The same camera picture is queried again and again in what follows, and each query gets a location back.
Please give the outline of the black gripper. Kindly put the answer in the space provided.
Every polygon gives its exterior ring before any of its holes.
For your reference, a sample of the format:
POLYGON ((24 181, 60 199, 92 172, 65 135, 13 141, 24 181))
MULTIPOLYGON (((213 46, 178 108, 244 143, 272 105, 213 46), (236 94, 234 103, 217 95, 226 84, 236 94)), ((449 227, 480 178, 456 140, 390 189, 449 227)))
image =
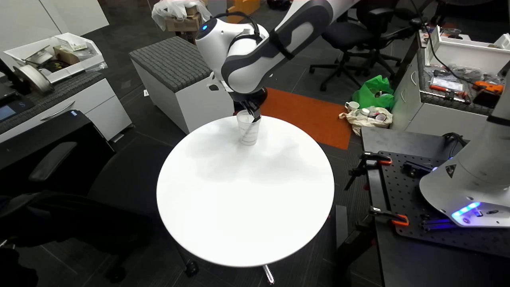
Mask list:
POLYGON ((266 89, 258 89, 255 92, 250 94, 239 94, 239 92, 233 92, 231 98, 234 103, 234 113, 239 113, 242 109, 248 111, 253 117, 260 116, 260 108, 264 103, 268 97, 268 90, 266 89))

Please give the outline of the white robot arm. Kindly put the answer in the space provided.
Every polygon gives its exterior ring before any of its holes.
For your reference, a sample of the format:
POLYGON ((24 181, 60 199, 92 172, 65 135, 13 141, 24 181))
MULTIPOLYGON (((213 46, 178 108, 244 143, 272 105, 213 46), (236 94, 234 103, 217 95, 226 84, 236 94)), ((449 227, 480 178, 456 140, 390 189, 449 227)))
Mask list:
MULTIPOLYGON (((293 58, 358 0, 293 0, 271 30, 220 15, 199 28, 207 66, 244 109, 276 66, 293 58)), ((510 226, 510 95, 503 94, 480 135, 419 180, 422 197, 460 227, 510 226)))

